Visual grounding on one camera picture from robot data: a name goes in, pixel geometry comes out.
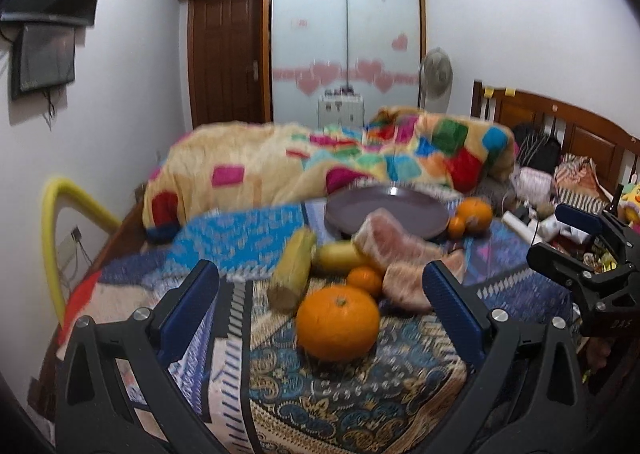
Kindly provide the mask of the black bag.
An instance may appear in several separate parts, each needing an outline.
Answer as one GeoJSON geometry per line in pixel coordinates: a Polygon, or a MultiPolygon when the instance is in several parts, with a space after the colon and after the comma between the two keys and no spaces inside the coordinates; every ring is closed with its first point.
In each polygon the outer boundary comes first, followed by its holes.
{"type": "Polygon", "coordinates": [[[518,124],[513,129],[515,161],[519,167],[533,168],[552,175],[561,162],[562,148],[553,135],[532,124],[518,124]]]}

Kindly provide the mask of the frosted sliding wardrobe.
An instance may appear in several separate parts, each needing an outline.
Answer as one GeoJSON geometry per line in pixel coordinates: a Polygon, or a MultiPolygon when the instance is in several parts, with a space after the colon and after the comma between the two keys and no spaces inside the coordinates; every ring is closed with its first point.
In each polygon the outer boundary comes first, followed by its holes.
{"type": "Polygon", "coordinates": [[[357,94],[364,122],[416,106],[421,0],[271,0],[271,104],[277,123],[318,126],[318,98],[357,94]]]}

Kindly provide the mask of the patterned bed sheet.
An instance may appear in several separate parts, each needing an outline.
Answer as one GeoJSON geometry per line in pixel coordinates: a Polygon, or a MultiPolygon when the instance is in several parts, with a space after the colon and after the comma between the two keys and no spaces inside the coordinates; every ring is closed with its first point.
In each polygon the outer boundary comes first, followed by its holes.
{"type": "Polygon", "coordinates": [[[464,400],[478,370],[458,355],[434,312],[382,304],[378,341],[349,363],[299,347],[293,315],[269,307],[270,273],[311,205],[208,215],[168,248],[112,261],[80,283],[58,349],[55,441],[62,453],[169,452],[130,365],[70,345],[82,317],[128,319],[178,287],[200,260],[218,268],[218,291],[168,367],[167,415],[190,406],[223,453],[414,453],[464,400]]]}

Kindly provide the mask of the large orange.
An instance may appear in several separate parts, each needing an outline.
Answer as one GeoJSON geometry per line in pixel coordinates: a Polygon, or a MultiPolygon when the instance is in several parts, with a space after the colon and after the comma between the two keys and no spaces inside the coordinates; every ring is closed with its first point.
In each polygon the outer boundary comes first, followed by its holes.
{"type": "Polygon", "coordinates": [[[494,219],[491,205],[480,197],[467,197],[456,209],[456,215],[463,220],[465,232],[485,233],[494,219]]]}
{"type": "Polygon", "coordinates": [[[378,305],[368,293],[346,284],[328,285],[300,304],[297,346],[319,361],[354,361],[374,347],[380,322],[378,305]]]}

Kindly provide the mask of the white standing fan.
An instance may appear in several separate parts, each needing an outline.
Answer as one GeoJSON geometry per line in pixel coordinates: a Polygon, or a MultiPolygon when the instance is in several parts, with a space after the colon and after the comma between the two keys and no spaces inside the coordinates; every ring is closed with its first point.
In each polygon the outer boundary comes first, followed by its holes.
{"type": "Polygon", "coordinates": [[[419,107],[431,113],[446,113],[454,70],[449,56],[440,47],[427,52],[420,64],[419,107]]]}

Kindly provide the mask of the small tangerine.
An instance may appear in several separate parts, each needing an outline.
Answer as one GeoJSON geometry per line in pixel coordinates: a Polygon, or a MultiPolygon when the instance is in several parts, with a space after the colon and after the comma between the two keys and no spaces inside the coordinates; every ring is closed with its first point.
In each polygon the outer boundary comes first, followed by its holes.
{"type": "Polygon", "coordinates": [[[350,270],[346,277],[346,284],[361,289],[373,298],[380,298],[383,294],[383,275],[368,266],[350,270]]]}
{"type": "Polygon", "coordinates": [[[461,240],[466,231],[466,223],[463,217],[454,215],[449,219],[447,233],[450,240],[461,240]]]}

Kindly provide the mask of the small pomelo segment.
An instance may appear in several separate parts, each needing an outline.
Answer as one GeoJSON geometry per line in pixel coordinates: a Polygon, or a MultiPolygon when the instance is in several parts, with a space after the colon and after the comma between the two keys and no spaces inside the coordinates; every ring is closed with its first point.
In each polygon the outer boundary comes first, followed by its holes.
{"type": "MultiPolygon", "coordinates": [[[[442,258],[442,263],[451,274],[462,282],[466,271],[464,250],[456,249],[442,258]]],[[[396,308],[413,313],[428,313],[432,310],[423,289],[423,265],[413,265],[405,261],[392,263],[385,271],[383,294],[396,308]]]]}

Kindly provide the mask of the dark purple plate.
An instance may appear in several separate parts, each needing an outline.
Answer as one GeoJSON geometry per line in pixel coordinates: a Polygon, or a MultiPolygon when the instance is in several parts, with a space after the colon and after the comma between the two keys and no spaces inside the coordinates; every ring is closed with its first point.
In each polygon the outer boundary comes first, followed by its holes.
{"type": "Polygon", "coordinates": [[[342,234],[353,235],[378,209],[384,209],[406,231],[425,240],[440,237],[449,223],[444,203],[429,194],[397,185],[368,185],[335,192],[326,200],[324,219],[342,234]]]}

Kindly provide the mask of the brown wooden door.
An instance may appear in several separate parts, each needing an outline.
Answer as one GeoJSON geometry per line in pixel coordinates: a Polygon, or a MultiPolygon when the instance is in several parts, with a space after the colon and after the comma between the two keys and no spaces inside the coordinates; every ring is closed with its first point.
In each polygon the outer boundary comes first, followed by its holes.
{"type": "Polygon", "coordinates": [[[192,124],[262,124],[259,0],[189,0],[192,124]]]}

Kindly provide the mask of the white box appliance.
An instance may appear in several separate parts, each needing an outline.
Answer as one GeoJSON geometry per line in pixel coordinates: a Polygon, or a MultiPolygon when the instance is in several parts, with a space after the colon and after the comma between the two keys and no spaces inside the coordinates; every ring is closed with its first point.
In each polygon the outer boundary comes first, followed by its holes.
{"type": "Polygon", "coordinates": [[[338,125],[350,128],[364,126],[364,100],[357,94],[331,94],[318,98],[318,126],[338,125]]]}

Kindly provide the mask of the corn cob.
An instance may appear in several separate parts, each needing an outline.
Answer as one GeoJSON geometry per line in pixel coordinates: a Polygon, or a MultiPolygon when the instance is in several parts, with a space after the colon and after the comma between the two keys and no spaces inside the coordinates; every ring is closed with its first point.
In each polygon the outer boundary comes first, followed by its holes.
{"type": "Polygon", "coordinates": [[[304,299],[316,243],[316,233],[307,226],[297,229],[286,243],[267,289],[272,311],[292,313],[304,299]]]}
{"type": "Polygon", "coordinates": [[[334,241],[317,246],[311,257],[312,269],[321,275],[346,277],[352,269],[367,266],[367,257],[352,241],[334,241]]]}

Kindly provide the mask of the yellow foam tube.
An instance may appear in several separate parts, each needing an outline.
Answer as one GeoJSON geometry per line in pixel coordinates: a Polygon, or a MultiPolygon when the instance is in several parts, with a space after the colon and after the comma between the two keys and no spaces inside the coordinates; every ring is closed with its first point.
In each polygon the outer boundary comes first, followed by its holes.
{"type": "Polygon", "coordinates": [[[56,207],[61,196],[70,199],[81,213],[108,234],[114,234],[122,224],[120,219],[74,181],[65,177],[53,177],[47,182],[43,190],[41,205],[41,252],[51,303],[60,325],[65,319],[65,299],[60,274],[58,274],[55,226],[58,220],[56,207]]]}

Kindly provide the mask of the wooden headboard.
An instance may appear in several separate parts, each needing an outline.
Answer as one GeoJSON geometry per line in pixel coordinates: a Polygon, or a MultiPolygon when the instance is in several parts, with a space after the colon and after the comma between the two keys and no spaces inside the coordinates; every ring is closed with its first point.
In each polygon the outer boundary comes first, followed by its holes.
{"type": "Polygon", "coordinates": [[[589,156],[608,192],[639,181],[639,138],[609,119],[515,88],[473,83],[471,114],[513,128],[529,124],[555,136],[564,154],[589,156]]]}

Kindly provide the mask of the colourful patchwork blanket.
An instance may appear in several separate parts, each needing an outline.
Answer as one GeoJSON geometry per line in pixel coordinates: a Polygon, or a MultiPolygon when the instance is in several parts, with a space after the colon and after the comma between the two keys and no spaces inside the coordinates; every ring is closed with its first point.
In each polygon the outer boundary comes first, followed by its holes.
{"type": "Polygon", "coordinates": [[[146,184],[142,223],[170,240],[210,211],[246,211],[320,199],[359,179],[443,185],[471,193],[505,181],[512,130],[484,119],[384,107],[362,128],[296,123],[202,125],[178,140],[146,184]]]}

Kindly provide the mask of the small wall monitor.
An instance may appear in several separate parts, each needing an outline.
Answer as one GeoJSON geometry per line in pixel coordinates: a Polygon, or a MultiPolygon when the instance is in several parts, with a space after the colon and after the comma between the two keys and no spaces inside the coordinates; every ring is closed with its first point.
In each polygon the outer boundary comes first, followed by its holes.
{"type": "Polygon", "coordinates": [[[12,47],[13,100],[75,81],[75,29],[25,24],[12,47]]]}

